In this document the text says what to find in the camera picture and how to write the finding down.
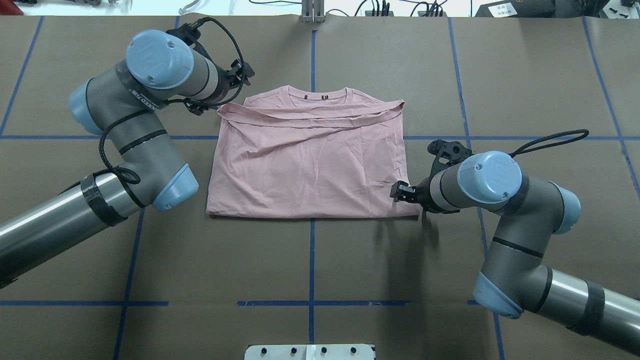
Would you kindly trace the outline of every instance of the cable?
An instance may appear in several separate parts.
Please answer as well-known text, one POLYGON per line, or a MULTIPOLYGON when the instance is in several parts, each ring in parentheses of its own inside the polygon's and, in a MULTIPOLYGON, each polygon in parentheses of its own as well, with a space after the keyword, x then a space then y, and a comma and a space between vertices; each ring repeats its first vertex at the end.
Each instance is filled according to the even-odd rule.
POLYGON ((427 12, 424 13, 423 16, 433 16, 433 12, 436 10, 436 6, 438 6, 438 3, 434 0, 431 6, 427 6, 427 12))
MULTIPOLYGON (((123 118, 120 118, 118 120, 116 120, 114 123, 112 123, 111 125, 109 125, 105 130, 103 130, 102 135, 100 136, 100 142, 98 143, 98 153, 100 154, 100 159, 102 160, 102 163, 104 164, 104 166, 106 167, 106 169, 104 170, 100 170, 98 172, 94 172, 93 176, 98 176, 98 175, 102 175, 102 174, 108 174, 108 173, 113 173, 114 175, 116 175, 118 177, 118 179, 124 183, 127 184, 140 184, 140 176, 133 170, 128 169, 128 168, 123 168, 123 167, 114 167, 109 160, 107 159, 107 155, 104 153, 104 142, 107 139, 107 135, 109 134, 109 132, 116 126, 122 124, 123 122, 133 119, 134 117, 140 116, 144 113, 148 113, 148 110, 140 110, 137 111, 135 113, 129 114, 123 118), (131 178, 124 176, 124 174, 129 174, 131 176, 131 178)), ((68 188, 64 189, 61 193, 69 191, 73 188, 75 188, 76 186, 80 185, 80 181, 74 183, 73 185, 69 186, 68 188)))
POLYGON ((421 1, 419 3, 416 3, 415 6, 413 7, 413 10, 411 10, 411 15, 409 15, 409 17, 413 16, 413 13, 415 12, 415 9, 418 8, 418 6, 425 4, 427 6, 427 11, 429 11, 429 3, 427 3, 426 1, 421 1))
POLYGON ((330 13, 330 12, 341 12, 341 13, 343 13, 344 15, 349 16, 349 14, 347 14, 346 12, 343 12, 343 11, 342 11, 342 10, 340 10, 340 9, 331 9, 331 10, 327 10, 327 12, 326 12, 326 13, 330 13))
POLYGON ((285 1, 285 0, 276 0, 276 1, 265 1, 264 3, 259 3, 254 0, 249 0, 251 4, 265 5, 265 4, 276 4, 276 3, 286 3, 286 4, 302 4, 297 1, 285 1))
POLYGON ((360 3, 360 5, 358 5, 358 8, 356 9, 356 13, 353 16, 358 16, 358 12, 360 11, 362 5, 364 5, 364 3, 366 3, 368 0, 362 0, 362 2, 360 3))
POLYGON ((523 146, 521 146, 518 150, 516 150, 516 151, 512 152, 511 154, 509 154, 509 156, 511 156, 512 158, 515 158, 516 155, 526 154, 527 152, 547 149, 549 147, 554 147, 554 146, 558 146, 558 145, 564 145, 566 143, 576 142, 578 140, 584 139, 585 137, 587 137, 587 135, 589 135, 589 130, 587 130, 587 129, 563 131, 562 133, 557 133, 557 134, 545 136, 543 138, 535 139, 532 142, 528 142, 528 143, 524 144, 523 146), (581 135, 580 136, 576 136, 575 138, 571 138, 569 140, 564 140, 564 141, 561 141, 561 142, 548 143, 546 145, 534 147, 533 149, 527 149, 528 147, 530 147, 532 145, 536 145, 537 143, 546 142, 546 141, 549 141, 551 139, 559 138, 561 136, 574 135, 574 134, 581 134, 581 135))
POLYGON ((167 104, 167 105, 174 104, 176 102, 181 102, 181 103, 183 103, 185 105, 194 104, 194 105, 210 106, 210 107, 220 106, 220 105, 224 105, 224 104, 226 104, 228 102, 233 101, 240 94, 240 90, 242 90, 242 86, 243 86, 244 82, 246 81, 246 74, 244 73, 244 68, 245 68, 245 66, 244 66, 244 58, 242 56, 242 53, 240 52, 240 47, 238 46, 238 43, 236 42, 236 39, 234 38, 233 35, 231 35, 229 30, 227 30, 227 28, 225 28, 224 25, 220 23, 220 21, 218 21, 218 20, 216 20, 216 19, 214 19, 212 17, 209 17, 209 16, 203 17, 202 19, 198 19, 195 22, 195 24, 197 25, 196 29, 199 28, 200 26, 202 26, 202 24, 204 24, 207 21, 214 22, 216 25, 218 25, 227 34, 227 36, 229 36, 229 39, 231 39, 231 42, 233 42, 234 46, 236 47, 236 51, 238 53, 238 58, 240 59, 240 64, 242 64, 242 68, 240 69, 241 70, 241 76, 240 76, 241 81, 240 81, 240 85, 238 86, 238 90, 236 91, 236 93, 232 97, 228 98, 227 100, 224 100, 224 101, 221 101, 221 102, 217 102, 215 104, 209 104, 207 102, 201 102, 201 101, 196 101, 196 100, 192 100, 192 99, 188 99, 187 98, 187 99, 174 99, 174 100, 165 101, 164 103, 167 104))

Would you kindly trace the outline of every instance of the pink t-shirt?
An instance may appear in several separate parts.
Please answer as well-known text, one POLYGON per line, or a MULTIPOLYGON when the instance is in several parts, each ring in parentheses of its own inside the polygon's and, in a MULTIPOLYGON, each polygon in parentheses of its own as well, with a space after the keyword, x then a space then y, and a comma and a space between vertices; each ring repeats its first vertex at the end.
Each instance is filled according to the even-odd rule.
POLYGON ((291 86, 228 103, 213 161, 207 213, 252 218, 384 218, 419 214, 393 202, 407 181, 403 101, 358 90, 291 86))

